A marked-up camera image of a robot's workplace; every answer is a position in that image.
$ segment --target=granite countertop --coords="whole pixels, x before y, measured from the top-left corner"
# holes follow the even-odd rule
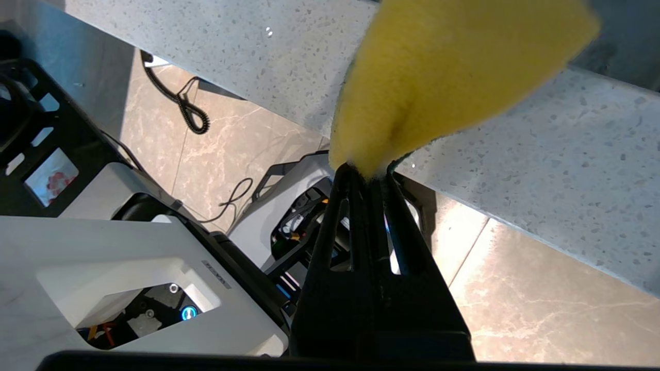
[[[377,4],[362,0],[48,0],[328,137]],[[566,69],[509,112],[399,171],[660,296],[660,96]]]

